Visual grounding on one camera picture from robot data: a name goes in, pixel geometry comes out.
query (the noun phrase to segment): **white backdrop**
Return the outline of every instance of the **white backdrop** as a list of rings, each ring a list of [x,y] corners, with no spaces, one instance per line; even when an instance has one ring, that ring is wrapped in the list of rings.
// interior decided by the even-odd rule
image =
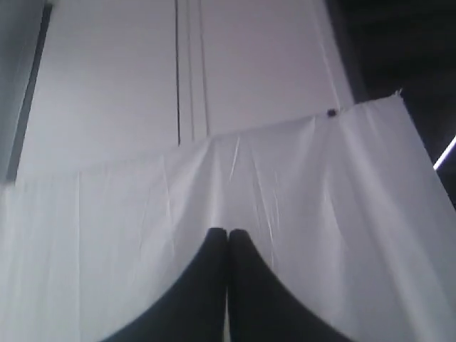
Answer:
[[[456,341],[456,214],[399,97],[8,187],[0,340],[97,341],[242,228],[357,341]]]

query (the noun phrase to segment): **light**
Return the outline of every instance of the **light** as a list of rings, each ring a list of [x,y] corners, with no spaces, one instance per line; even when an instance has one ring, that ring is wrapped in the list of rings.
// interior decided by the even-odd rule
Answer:
[[[456,145],[456,135],[455,137],[453,138],[453,140],[451,140],[450,144],[447,146],[447,148],[445,148],[445,151],[443,151],[442,155],[439,157],[439,159],[437,159],[437,162],[435,162],[434,164],[434,170],[438,169],[441,164],[444,162],[445,158],[450,154],[451,150],[453,149],[453,147]]]

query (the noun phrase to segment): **dark ceiling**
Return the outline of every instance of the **dark ceiling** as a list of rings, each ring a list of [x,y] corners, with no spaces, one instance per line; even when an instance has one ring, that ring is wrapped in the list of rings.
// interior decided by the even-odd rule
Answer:
[[[435,162],[456,135],[456,0],[338,0],[336,7],[357,100],[403,89]],[[438,173],[456,204],[456,148]]]

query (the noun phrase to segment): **white wall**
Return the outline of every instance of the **white wall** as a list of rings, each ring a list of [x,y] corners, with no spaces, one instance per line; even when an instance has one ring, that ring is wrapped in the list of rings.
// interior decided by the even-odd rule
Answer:
[[[30,76],[43,1],[0,1],[0,182],[5,180]]]
[[[53,10],[18,179],[177,144],[170,0],[63,0]]]
[[[353,105],[324,1],[198,1],[187,2],[189,45],[200,46],[190,49],[189,71],[198,97],[193,109],[181,105],[184,120],[193,118],[189,136]]]

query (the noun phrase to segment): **white sheet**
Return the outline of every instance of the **white sheet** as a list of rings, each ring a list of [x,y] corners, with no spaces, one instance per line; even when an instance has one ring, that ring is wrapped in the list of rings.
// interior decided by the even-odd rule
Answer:
[[[29,180],[0,206],[0,341],[98,341],[242,228],[362,342],[456,341],[456,214],[402,100]]]

